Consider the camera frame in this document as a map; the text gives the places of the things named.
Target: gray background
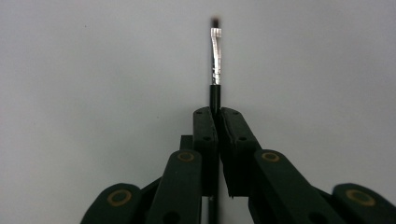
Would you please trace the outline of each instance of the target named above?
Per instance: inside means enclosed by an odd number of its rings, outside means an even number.
[[[327,192],[396,203],[396,3],[1,1],[0,222],[79,223],[105,188],[163,173],[208,103],[221,18],[223,105]],[[224,186],[221,223],[252,223]]]

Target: white wall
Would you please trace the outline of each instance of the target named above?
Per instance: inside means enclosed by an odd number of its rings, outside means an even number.
[[[161,176],[208,103],[214,15],[223,105],[262,146],[396,203],[394,1],[1,1],[0,222],[79,223]],[[222,223],[252,223],[222,193]]]

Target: yellow ring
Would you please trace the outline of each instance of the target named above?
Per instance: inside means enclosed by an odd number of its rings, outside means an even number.
[[[181,152],[177,155],[177,158],[181,161],[193,161],[194,160],[194,155],[190,152]]]
[[[370,196],[360,190],[357,190],[357,189],[347,190],[346,196],[348,197],[349,200],[351,200],[355,203],[359,203],[364,206],[374,206],[375,205],[375,199],[372,196]]]
[[[274,152],[264,152],[262,153],[262,159],[265,161],[276,162],[279,161],[280,158]]]
[[[117,194],[125,194],[126,197],[124,199],[122,199],[121,201],[114,201],[114,196],[116,196]],[[126,203],[128,203],[132,198],[132,193],[127,190],[127,189],[118,189],[116,191],[113,191],[111,194],[108,195],[107,197],[107,202],[114,207],[118,207],[121,205],[124,205]]]

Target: metal ferrule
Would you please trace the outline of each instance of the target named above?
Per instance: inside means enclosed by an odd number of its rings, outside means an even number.
[[[221,29],[220,28],[211,28],[210,36],[212,38],[212,47],[213,47],[213,64],[212,64],[212,85],[220,84],[220,73],[221,73],[221,50],[219,45],[219,40],[221,38]]]

